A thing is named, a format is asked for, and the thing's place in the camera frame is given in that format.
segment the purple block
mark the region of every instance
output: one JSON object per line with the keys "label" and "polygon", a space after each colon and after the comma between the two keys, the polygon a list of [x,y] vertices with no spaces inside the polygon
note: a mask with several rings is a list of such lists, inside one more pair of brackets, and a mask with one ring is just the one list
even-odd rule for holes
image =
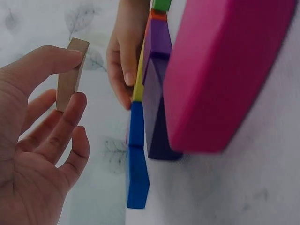
{"label": "purple block", "polygon": [[150,57],[142,104],[148,157],[174,161],[180,159],[182,154],[172,151],[168,141],[162,92],[167,65],[168,59]]}
{"label": "purple block", "polygon": [[144,57],[142,67],[142,83],[145,85],[146,71],[150,57],[169,59],[172,43],[167,21],[151,19],[145,37]]}

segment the yellow block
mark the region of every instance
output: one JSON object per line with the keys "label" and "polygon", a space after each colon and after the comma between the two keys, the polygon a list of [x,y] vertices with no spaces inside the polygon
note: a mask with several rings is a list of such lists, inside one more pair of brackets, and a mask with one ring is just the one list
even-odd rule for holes
{"label": "yellow block", "polygon": [[136,101],[136,102],[142,102],[143,101],[143,92],[144,92],[144,86],[143,86],[144,44],[145,44],[145,39],[144,39],[144,41],[142,43],[142,49],[141,49],[141,55],[140,55],[139,65],[137,67],[135,87],[133,89],[132,100]]}

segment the navy blue block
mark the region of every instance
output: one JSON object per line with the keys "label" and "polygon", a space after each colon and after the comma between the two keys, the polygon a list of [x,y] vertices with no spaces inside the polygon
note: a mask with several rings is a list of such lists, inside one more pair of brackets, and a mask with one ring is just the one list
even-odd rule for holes
{"label": "navy blue block", "polygon": [[149,185],[144,151],[139,148],[128,147],[126,169],[127,208],[145,208]]}
{"label": "navy blue block", "polygon": [[128,144],[130,147],[144,148],[144,118],[141,102],[134,101],[131,104]]}
{"label": "navy blue block", "polygon": [[162,92],[167,65],[168,59],[150,58],[142,104],[148,157],[157,160],[174,161],[180,159],[182,153],[174,152],[171,149],[167,136]]}

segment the beige wooden block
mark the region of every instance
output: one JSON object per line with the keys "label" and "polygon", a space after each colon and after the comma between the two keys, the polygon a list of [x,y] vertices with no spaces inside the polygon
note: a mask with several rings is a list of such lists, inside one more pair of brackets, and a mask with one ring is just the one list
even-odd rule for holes
{"label": "beige wooden block", "polygon": [[56,109],[64,112],[70,98],[77,92],[85,56],[89,48],[89,42],[77,38],[72,38],[67,49],[81,51],[84,55],[82,62],[69,72],[58,75],[58,85],[56,94]]}

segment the toy block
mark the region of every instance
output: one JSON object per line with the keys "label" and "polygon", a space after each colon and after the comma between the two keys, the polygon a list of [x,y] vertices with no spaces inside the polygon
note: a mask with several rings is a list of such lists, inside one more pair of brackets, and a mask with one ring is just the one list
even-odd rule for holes
{"label": "toy block", "polygon": [[145,85],[146,71],[150,57],[169,59],[172,52],[172,43],[167,21],[150,19],[148,33],[145,37],[143,58],[143,80]]}
{"label": "toy block", "polygon": [[149,185],[150,182],[143,149],[128,147],[126,169],[127,208],[145,208]]}
{"label": "toy block", "polygon": [[152,8],[159,11],[167,12],[170,9],[171,0],[153,0]]}
{"label": "toy block", "polygon": [[156,20],[167,21],[167,13],[163,11],[158,11],[155,9],[150,10],[150,18]]}
{"label": "toy block", "polygon": [[135,81],[135,86],[134,86],[133,95],[132,95],[133,101],[137,101],[137,102],[141,102],[143,100],[143,91],[144,91],[144,86],[143,86],[144,44],[145,44],[145,39],[142,43],[142,49],[141,49],[141,54],[140,54],[140,59],[139,59],[139,65],[137,67],[136,81]]}
{"label": "toy block", "polygon": [[187,0],[164,80],[173,150],[222,152],[262,88],[295,0]]}
{"label": "toy block", "polygon": [[144,118],[143,104],[141,102],[133,102],[131,104],[128,144],[130,147],[144,147]]}
{"label": "toy block", "polygon": [[147,20],[147,24],[146,24],[145,36],[147,36],[147,34],[148,34],[148,25],[149,25],[149,21],[151,19],[167,21],[167,14],[165,12],[157,11],[152,8],[149,12],[149,16],[148,16],[148,20]]}
{"label": "toy block", "polygon": [[78,50],[83,54],[83,60],[77,67],[66,73],[58,75],[56,109],[64,112],[72,95],[77,92],[85,56],[89,48],[89,42],[77,38],[72,38],[67,49]]}
{"label": "toy block", "polygon": [[167,136],[162,92],[162,83],[167,64],[167,59],[150,58],[142,104],[148,157],[157,160],[174,161],[180,159],[182,154],[172,151]]}

